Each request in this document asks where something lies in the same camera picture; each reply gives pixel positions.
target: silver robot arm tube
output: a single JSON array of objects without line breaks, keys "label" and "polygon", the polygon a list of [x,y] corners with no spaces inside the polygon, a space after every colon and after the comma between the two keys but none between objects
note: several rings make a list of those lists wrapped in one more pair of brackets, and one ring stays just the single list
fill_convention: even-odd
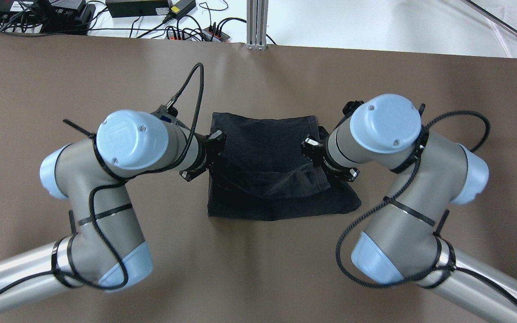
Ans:
[{"label": "silver robot arm tube", "polygon": [[[378,96],[333,131],[326,143],[328,157],[346,168],[374,161],[394,169],[413,154],[420,126],[410,101],[394,94]],[[411,166],[400,173],[387,196],[398,192],[412,172]],[[449,203],[470,202],[487,180],[482,159],[430,131],[412,184],[375,213],[352,253],[353,263],[380,284],[400,281],[434,264],[448,265],[451,246],[433,235],[434,225]],[[453,255],[455,266],[490,278],[517,298],[516,280],[461,251]],[[463,271],[435,271],[417,284],[488,321],[517,322],[513,303]]]},{"label": "silver robot arm tube", "polygon": [[[100,286],[123,282],[121,266],[94,228],[90,200],[96,225],[125,264],[128,282],[123,288],[148,276],[152,270],[150,251],[121,178],[176,163],[187,136],[188,130],[148,113],[122,110],[107,117],[94,141],[85,139],[49,155],[41,166],[41,180],[52,196],[70,200],[77,233],[0,262],[0,289],[41,275],[0,294],[0,312],[82,285],[69,276],[53,275],[53,270]],[[196,166],[201,162],[200,154],[200,145],[193,139],[175,169]]]}]

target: metal rod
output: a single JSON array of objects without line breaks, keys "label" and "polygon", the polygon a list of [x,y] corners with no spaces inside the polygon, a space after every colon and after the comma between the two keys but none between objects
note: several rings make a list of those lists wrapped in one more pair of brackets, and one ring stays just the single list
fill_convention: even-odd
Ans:
[{"label": "metal rod", "polygon": [[494,16],[490,12],[487,12],[486,9],[482,8],[481,6],[478,6],[476,3],[472,2],[471,0],[461,0],[461,1],[464,2],[465,4],[467,4],[468,6],[470,6],[471,8],[473,8],[474,10],[476,10],[477,12],[481,13],[486,18],[493,21],[496,25],[499,25],[500,27],[504,28],[504,30],[508,31],[509,33],[511,33],[512,35],[517,37],[517,30],[514,27],[510,26],[509,24],[506,24],[504,21],[502,21],[498,17]]},{"label": "metal rod", "polygon": [[246,2],[246,47],[264,50],[267,48],[268,0]]},{"label": "metal rod", "polygon": [[[0,262],[0,289],[21,278],[51,270],[51,253],[54,245],[55,243],[50,243]],[[59,266],[67,267],[66,243],[60,245],[57,255]],[[69,288],[53,275],[27,280],[0,295],[0,313],[68,290]]]},{"label": "metal rod", "polygon": [[[517,280],[458,249],[455,249],[455,252],[457,267],[482,274],[517,299]],[[441,259],[447,260],[447,258],[448,249],[443,248]],[[432,284],[440,274],[441,272],[433,272],[418,284],[421,286]],[[433,288],[432,291],[486,321],[517,322],[517,307],[513,303],[495,289],[464,272],[452,272],[445,282]]]}]

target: white table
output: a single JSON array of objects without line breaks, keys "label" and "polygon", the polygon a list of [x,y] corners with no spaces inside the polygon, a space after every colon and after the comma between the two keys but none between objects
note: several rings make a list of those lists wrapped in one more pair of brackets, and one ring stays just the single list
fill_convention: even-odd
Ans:
[{"label": "white table", "polygon": [[[517,6],[517,0],[477,3],[484,8]],[[211,12],[213,22],[226,17],[246,19],[246,1],[230,0],[228,5],[224,12]],[[219,9],[224,3],[209,0],[209,6]],[[208,26],[207,10],[197,7],[190,14],[201,27]],[[113,19],[104,13],[95,27],[126,28],[135,18]],[[161,20],[160,16],[144,17],[140,27],[149,29]],[[183,18],[179,26],[194,28],[196,24]],[[246,41],[242,22],[230,21],[223,31],[232,36],[231,41]],[[279,45],[505,57],[490,21],[460,0],[271,0],[267,33]],[[152,37],[162,34],[152,33]],[[91,31],[90,35],[128,37],[129,31]]]}]

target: light blue joint cap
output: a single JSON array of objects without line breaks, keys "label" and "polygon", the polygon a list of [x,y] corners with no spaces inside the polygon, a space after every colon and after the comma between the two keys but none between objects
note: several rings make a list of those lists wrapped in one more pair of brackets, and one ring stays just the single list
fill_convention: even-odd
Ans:
[{"label": "light blue joint cap", "polygon": [[[121,288],[113,290],[105,290],[105,292],[119,292],[125,288],[129,288],[134,284],[145,279],[153,271],[153,261],[150,257],[149,244],[147,241],[140,244],[129,255],[123,258],[123,264],[129,274],[129,281]],[[117,286],[123,282],[123,270],[119,264],[109,269],[107,274],[99,280],[101,286]]]},{"label": "light blue joint cap", "polygon": [[390,259],[364,232],[352,252],[351,260],[361,272],[379,284],[389,284],[403,278]]},{"label": "light blue joint cap", "polygon": [[141,170],[161,159],[169,145],[169,133],[152,114],[120,110],[109,114],[99,125],[96,141],[107,164]]},{"label": "light blue joint cap", "polygon": [[55,166],[57,166],[59,155],[61,155],[67,146],[68,145],[64,145],[61,149],[58,149],[51,155],[45,157],[41,163],[41,167],[39,167],[39,179],[41,180],[41,184],[47,191],[49,191],[51,196],[60,200],[69,200],[69,198],[61,192],[59,186],[57,185],[57,178],[55,177]]},{"label": "light blue joint cap", "polygon": [[488,178],[490,178],[488,164],[463,145],[460,145],[460,147],[462,147],[464,153],[466,153],[468,172],[462,191],[451,201],[453,204],[458,205],[472,202],[474,198],[476,198],[476,195],[480,194],[484,188],[486,188]]},{"label": "light blue joint cap", "polygon": [[359,106],[351,117],[351,134],[374,153],[398,153],[414,143],[422,121],[412,102],[398,94],[382,94]]}]

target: brown table surface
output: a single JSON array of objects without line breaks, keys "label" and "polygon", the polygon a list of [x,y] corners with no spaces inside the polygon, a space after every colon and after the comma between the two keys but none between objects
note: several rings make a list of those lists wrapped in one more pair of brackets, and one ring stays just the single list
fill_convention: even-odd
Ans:
[{"label": "brown table surface", "polygon": [[[476,201],[451,207],[443,235],[517,278],[517,59],[275,46],[253,52],[243,44],[69,35],[0,35],[0,260],[70,232],[68,202],[39,183],[41,160],[82,139],[61,119],[94,131],[113,111],[151,112],[197,61],[206,73],[199,133],[208,133],[212,112],[313,114],[332,129],[345,102],[388,92],[426,103],[424,122],[457,109],[484,113],[492,133],[478,154],[490,181]],[[176,105],[185,123],[196,83]],[[458,117],[434,130],[471,147],[483,126]],[[339,272],[338,236],[392,179],[368,164],[353,184],[359,211],[261,223],[209,219],[207,175],[190,183],[174,172],[140,176],[127,186],[153,273],[124,292],[78,288],[1,314],[0,322],[481,322],[412,284],[371,290]],[[358,236],[345,242],[345,259]]]}]

